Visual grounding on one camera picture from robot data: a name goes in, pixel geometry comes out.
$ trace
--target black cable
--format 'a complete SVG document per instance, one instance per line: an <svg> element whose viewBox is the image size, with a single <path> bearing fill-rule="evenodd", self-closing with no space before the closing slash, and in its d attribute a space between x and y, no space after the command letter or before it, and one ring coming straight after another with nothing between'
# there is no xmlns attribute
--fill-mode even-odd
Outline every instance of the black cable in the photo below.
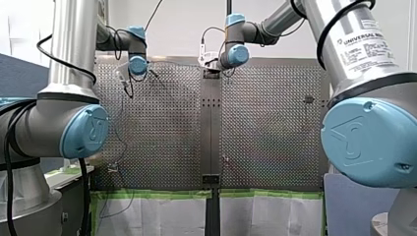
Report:
<svg viewBox="0 0 417 236"><path fill-rule="evenodd" d="M127 187L127 185L126 185L125 179L123 178L122 173L120 173L120 171L117 171L117 173L119 174L120 179L122 180L122 183L123 183L123 185L125 186L125 189L127 189L127 188L126 188L126 187ZM104 213L105 208L106 208L106 205L107 205L107 202L108 202L108 198L109 198L109 194L108 194L108 192L107 192L106 202L104 203L104 206L103 206L103 208L102 208L102 209L101 209L101 211L100 211L100 215L99 215L99 218L100 218L100 219L104 219L104 218L111 218L111 217L114 217L114 216L116 216L116 215L119 215L119 214L121 214L121 213L126 212L126 210L128 210L128 209L132 206L133 200L135 199L135 190L132 190L132 197L131 197L131 199L130 199L129 204L128 204L125 208L123 208L123 209L121 209L121 210L119 210L119 211L117 211L117 212L115 212L115 213L111 213L111 214L107 214L107 215L102 215L102 214Z"/></svg>
<svg viewBox="0 0 417 236"><path fill-rule="evenodd" d="M303 25L304 25L304 23L306 22L306 19L303 19L303 21L301 22L301 24L300 24L300 26L298 26L296 29L294 29L293 31L291 31L291 32L288 32L288 33L284 33L284 34L282 34L281 35L281 37L285 37L285 36L289 36L289 35L291 35L292 33L294 33L294 32L296 32L297 30L299 30Z"/></svg>
<svg viewBox="0 0 417 236"><path fill-rule="evenodd" d="M325 42L328 37L328 33L342 17L349 13L355 6L363 2L370 2L371 6L369 8L371 10L375 7L376 4L376 0L357 0L355 2L352 2L346 7L342 8L323 29L322 34L319 37L317 46L317 59L319 60L319 63L323 67L323 69L326 69L325 62L323 61L323 48L325 47Z"/></svg>
<svg viewBox="0 0 417 236"><path fill-rule="evenodd" d="M15 132L16 124L22 118L22 116L36 105L34 100L27 100L24 102L17 103L19 105L18 109L14 111L15 118L10 123L9 128L6 132L3 146L4 160L6 162L6 172L7 172L7 225L9 227L9 233L11 236L17 236L15 224L13 221L13 195L14 195L14 180L13 180L13 168L12 168L12 159L10 157L10 135L12 132ZM7 107L2 109L0 112L4 114L7 110Z"/></svg>
<svg viewBox="0 0 417 236"><path fill-rule="evenodd" d="M223 41L223 43L221 44L220 50L218 51L218 61L220 62L221 67L223 67L223 68L224 68L224 66L223 66L223 63L221 62L221 58L220 57L221 57L221 50L223 49L223 47L224 47L225 44L226 44L226 41ZM232 71L231 71L231 73L229 75L227 75L226 73L224 73L224 70L221 70L221 74L224 77L230 79L234 75L235 71L236 71L236 68L233 68Z"/></svg>
<svg viewBox="0 0 417 236"><path fill-rule="evenodd" d="M147 30L148 30L148 27L149 27L149 25L150 25L150 22L152 21L153 17L155 16L155 14L156 14L156 12L157 12L157 9L159 8L159 6L160 6L160 4L162 3L162 1L163 1L163 0L159 0L158 4L156 5L155 10L153 11L152 15L150 16L150 18L149 18L149 20L148 20L147 26L145 27L145 31L147 31Z"/></svg>
<svg viewBox="0 0 417 236"><path fill-rule="evenodd" d="M264 38L264 35L261 33L259 26L257 24L255 24L255 23L253 23L253 22L248 22L248 23L249 24L252 24L252 26L254 26L255 29L257 30L257 32L255 33L254 41L252 43L255 43L255 40L257 39L257 37L259 35L261 37L262 42L263 42L263 44L260 44L260 46L261 47L265 47L265 44L266 44L265 38Z"/></svg>
<svg viewBox="0 0 417 236"><path fill-rule="evenodd" d="M84 73L84 74L87 74L88 76L90 76L90 77L91 77L92 84L93 84L93 85L95 85L95 83L97 82L97 77L95 76L95 74L94 74L94 73L92 73L92 72L90 72L90 71L88 71L88 70L86 70L86 69L83 69L83 68L77 67L77 66L75 66L75 65L73 65L73 64L71 64L71 63L68 63L68 62L66 62L66 61L63 61L63 60L61 60L61 59L59 59L59 58L56 58L56 57L54 57L52 54L49 54L47 51L45 51L45 50L42 48L42 46L41 46L41 45L42 45L45 41L47 41L47 40L49 40L49 39L51 39L51 38L52 38L52 34L51 34L50 36L48 36L48 37L46 37L46 38L42 39L41 41L39 41L39 42L36 44L37 49L38 49L41 53L43 53L45 56L49 57L51 60L54 60L54 61L56 61L56 62L58 62L58 63L60 63L60 64L62 64L62 65L64 65L64 66L66 66L66 67L68 67L68 68L75 69L75 70L80 71L80 72L82 72L82 73Z"/></svg>
<svg viewBox="0 0 417 236"><path fill-rule="evenodd" d="M113 38L113 44L114 44L114 57L116 58L117 61L120 60L120 58L122 58L122 37L120 36L120 34L117 32L117 30L111 26L106 26L108 29L113 30L114 35L111 36Z"/></svg>
<svg viewBox="0 0 417 236"><path fill-rule="evenodd" d="M297 4L295 4L295 0L291 0L290 3L291 3L292 9L298 16L300 16L301 18L307 19L307 16L303 12L301 12L300 9L298 9Z"/></svg>
<svg viewBox="0 0 417 236"><path fill-rule="evenodd" d="M208 33L208 31L210 31L210 30L219 30L219 31L225 32L224 29L220 29L220 28L217 28L217 27L209 27L203 32L202 43L205 43L206 33Z"/></svg>
<svg viewBox="0 0 417 236"><path fill-rule="evenodd" d="M80 158L79 159L82 179L83 179L83 192L84 192L84 211L83 211L83 221L81 224L81 234L80 236L87 236L89 229L89 175L87 174L86 162Z"/></svg>

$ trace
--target stainless steel panel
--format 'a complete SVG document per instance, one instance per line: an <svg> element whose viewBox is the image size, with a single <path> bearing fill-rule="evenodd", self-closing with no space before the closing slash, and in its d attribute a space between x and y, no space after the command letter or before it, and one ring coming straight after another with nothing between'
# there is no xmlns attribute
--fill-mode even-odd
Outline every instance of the stainless steel panel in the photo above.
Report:
<svg viewBox="0 0 417 236"><path fill-rule="evenodd" d="M218 171L221 188L321 188L328 166L320 143L328 80L315 60L252 59L222 79L222 88L202 82L198 68L160 62L150 65L158 78L149 74L135 83L133 100L111 76L117 64L113 56L97 57L96 93L113 124L94 178L97 189L201 189L202 175ZM306 95L312 104L303 102ZM218 110L210 104L205 111L207 99ZM221 128L220 167L205 161L217 152L207 144L217 139L213 124ZM124 157L116 128L128 145ZM109 173L107 165L118 158L119 174Z"/></svg>
<svg viewBox="0 0 417 236"><path fill-rule="evenodd" d="M326 73L313 60L251 61L223 80L221 188L319 190Z"/></svg>
<svg viewBox="0 0 417 236"><path fill-rule="evenodd" d="M182 63L197 65L197 60L183 59ZM96 93L110 113L112 126L96 187L202 188L200 69L164 62L150 64L158 78L149 73L146 80L134 83L135 97L129 99L112 77L118 64L113 56L97 57ZM127 144L126 151L116 130ZM108 173L107 164L119 158L120 174Z"/></svg>

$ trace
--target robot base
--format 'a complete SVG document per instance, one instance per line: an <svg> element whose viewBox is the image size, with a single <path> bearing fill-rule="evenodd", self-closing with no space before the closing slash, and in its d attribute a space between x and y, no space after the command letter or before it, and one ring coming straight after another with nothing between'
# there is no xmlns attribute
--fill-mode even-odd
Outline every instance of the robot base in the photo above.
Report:
<svg viewBox="0 0 417 236"><path fill-rule="evenodd" d="M15 228L19 236L61 236L61 217L61 193L53 191L48 202L15 215ZM7 219L0 219L0 235L10 235Z"/></svg>
<svg viewBox="0 0 417 236"><path fill-rule="evenodd" d="M417 190L398 193L389 213L372 219L371 236L417 236Z"/></svg>

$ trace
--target wire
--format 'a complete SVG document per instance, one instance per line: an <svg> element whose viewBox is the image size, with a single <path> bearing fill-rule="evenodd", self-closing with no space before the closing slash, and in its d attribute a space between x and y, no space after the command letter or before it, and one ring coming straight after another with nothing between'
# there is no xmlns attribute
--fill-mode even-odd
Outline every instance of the wire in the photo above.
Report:
<svg viewBox="0 0 417 236"><path fill-rule="evenodd" d="M210 30L219 30L219 31L222 31L222 32L224 32L224 33L225 33L224 29L220 29L220 28L217 28L217 27L209 27L209 28L207 28L207 29L203 32L203 35L202 35L202 43L205 43L206 33L207 33L208 31L210 31Z"/></svg>
<svg viewBox="0 0 417 236"><path fill-rule="evenodd" d="M122 173L120 173L120 171L117 171L117 173L119 174L120 179L122 180L122 184L125 186L125 188L124 188L124 189L127 189L127 185L126 185L125 179L123 178ZM104 205L103 205L103 207L101 208L101 211L100 211L100 213L99 213L99 215L98 215L98 217L99 217L100 221L99 221L98 226L97 226L97 231L96 231L96 234L98 234L98 232L99 232L99 230L100 230L100 226L101 226L101 223L102 223L102 220L103 220L103 219L105 219L105 218L111 218L111 217L117 216L117 215L119 215L119 214L122 214L122 213L126 212L126 211L127 211L127 210L128 210L128 209L132 206L132 204L133 204L133 200L135 199L135 190L132 190L132 197L131 197L131 199L130 199L130 201L129 201L129 204L128 204L125 208L123 208L123 209L121 209L120 211L117 211L117 212L115 212L115 213L111 213L111 214L103 215L103 214L104 214L104 211L106 210L107 205L108 205L109 196L110 196L110 190L109 190L109 191L107 191L107 194L106 194L106 199L105 199Z"/></svg>
<svg viewBox="0 0 417 236"><path fill-rule="evenodd" d="M127 185L126 185L126 182L125 182L125 180L124 180L124 178L123 178L122 173L120 173L119 171L117 171L117 173L119 174L120 179L122 180L122 183L123 183L123 185L125 186L125 189L127 189L127 188L126 188L126 186L127 186ZM103 206L103 208L102 208L102 209L101 209L101 211L100 211L100 215L99 215L99 218L100 218L100 219L104 219L104 218L111 218L111 217L114 217L114 216L116 216L116 215L119 215L119 214L121 214L121 213L126 212L126 210L128 210L128 209L132 206L133 200L135 199L135 191L134 191L134 190L132 190L132 197L131 197L131 199L130 199L129 204L128 204L125 208L123 208L123 209L121 209L121 210L119 210L119 211L117 211L117 212L115 212L115 213L111 213L111 214L107 214L107 215L102 215L102 214L104 213L104 210L105 210L106 206L107 206L108 199L109 199L109 193L107 192L106 202L104 203L104 206Z"/></svg>
<svg viewBox="0 0 417 236"><path fill-rule="evenodd" d="M300 11L300 9L298 9L297 4L295 4L295 0L290 0L290 3L291 3L292 9L298 16L300 16L301 18L307 19L306 14L304 14L303 12Z"/></svg>
<svg viewBox="0 0 417 236"><path fill-rule="evenodd" d="M48 37L46 37L46 38L42 39L41 41L39 41L39 42L36 44L37 49L38 49L41 53L43 53L45 56L49 57L51 60L56 61L56 62L58 62L58 63L60 63L60 64L62 64L62 65L64 65L64 66L66 66L66 67L68 67L68 68L75 69L75 70L80 71L80 72L82 72L82 73L84 73L84 74L87 74L89 77L91 77L92 84L93 84L93 85L95 85L95 83L97 82L97 77L95 76L95 74L94 74L94 73L92 73L92 72L90 72L90 71L88 71L88 70L86 70L86 69L83 69L83 68L77 67L77 66L75 66L75 65L73 65L73 64L71 64L71 63L68 63L68 62L66 62L66 61L63 61L63 60L61 60L61 59L59 59L59 58L56 58L55 56L53 56L52 54L49 54L47 51L45 51L45 49L43 49L43 48L42 48L42 46L41 46L41 45L42 45L44 42L46 42L47 40L51 39L51 38L52 38L52 34L51 34L50 36L48 36Z"/></svg>
<svg viewBox="0 0 417 236"><path fill-rule="evenodd" d="M303 25L304 25L304 23L306 22L306 19L303 19L303 21L301 22L301 24L300 24L300 26L298 26L296 29L294 29L293 31L291 31L291 32L288 32L288 33L284 33L284 34L282 34L281 35L281 37L285 37L285 36L289 36L289 35L291 35L292 33L294 33L294 32L296 32L297 30L299 30Z"/></svg>
<svg viewBox="0 0 417 236"><path fill-rule="evenodd" d="M148 27L149 27L149 25L150 25L150 22L152 21L153 17L155 16L155 14L156 14L156 12L157 12L157 10L158 10L158 8L159 8L160 4L162 3L162 1L163 1L163 0L160 0L160 1L158 2L158 4L156 5L156 8L155 8L155 10L153 11L152 16L150 16L150 18L149 18L149 20L148 20L147 26L145 27L145 31L147 31L147 30L148 30Z"/></svg>
<svg viewBox="0 0 417 236"><path fill-rule="evenodd" d="M119 61L120 58L122 58L122 52L123 52L123 50L122 50L122 48L123 48L123 46L122 46L123 45L122 37L120 36L120 34L118 33L118 31L115 28L113 28L111 26L106 26L106 27L113 30L114 35L113 36L110 35L110 36L113 38L113 44L114 44L114 48L115 48L114 57L116 58L117 61Z"/></svg>
<svg viewBox="0 0 417 236"><path fill-rule="evenodd" d="M82 158L80 158L79 163L82 172L84 192L84 212L80 236L87 236L87 232L89 229L89 175L87 174L86 162Z"/></svg>
<svg viewBox="0 0 417 236"><path fill-rule="evenodd" d="M14 115L16 117L12 120L7 130L5 139L4 139L4 160L6 162L6 171L7 171L7 225L9 227L9 233L11 236L17 236L15 223L13 221L13 195L14 195L14 179L13 179L13 167L12 167L12 159L10 157L10 135L12 132L15 132L16 124L22 118L22 116L30 110L32 107L36 105L34 100L28 100L28 103L22 102L18 103L20 107L16 111L14 111Z"/></svg>
<svg viewBox="0 0 417 236"><path fill-rule="evenodd" d="M224 68L224 66L223 66L223 63L221 62L221 50L223 49L223 47L224 47L224 45L226 44L226 41L223 41L223 43L221 44L221 46L220 46L220 50L218 51L218 61L220 62L220 64L221 64L221 67L223 67ZM235 74L235 71L236 71L236 68L233 68L232 70L231 70L231 73L229 74L229 75L227 75L225 72L224 72L224 70L221 70L221 74L224 76L224 77L226 77L226 78L228 78L228 79L230 79L234 74Z"/></svg>

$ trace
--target green tape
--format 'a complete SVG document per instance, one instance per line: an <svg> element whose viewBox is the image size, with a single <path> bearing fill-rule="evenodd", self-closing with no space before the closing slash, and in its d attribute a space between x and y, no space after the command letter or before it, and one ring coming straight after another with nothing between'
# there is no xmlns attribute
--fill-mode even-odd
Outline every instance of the green tape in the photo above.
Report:
<svg viewBox="0 0 417 236"><path fill-rule="evenodd" d="M91 198L91 202L89 203L89 208L91 212L91 236L95 236L97 226L97 204L98 200L95 198Z"/></svg>
<svg viewBox="0 0 417 236"><path fill-rule="evenodd" d="M155 199L155 200L192 200L209 199L211 191L152 191L152 190L118 190L113 192L91 192L91 197L97 200L108 199Z"/></svg>
<svg viewBox="0 0 417 236"><path fill-rule="evenodd" d="M220 196L222 198L252 198L272 197L285 199L302 199L302 200L320 200L323 198L323 192L291 192L291 191L276 191L276 190L221 190Z"/></svg>

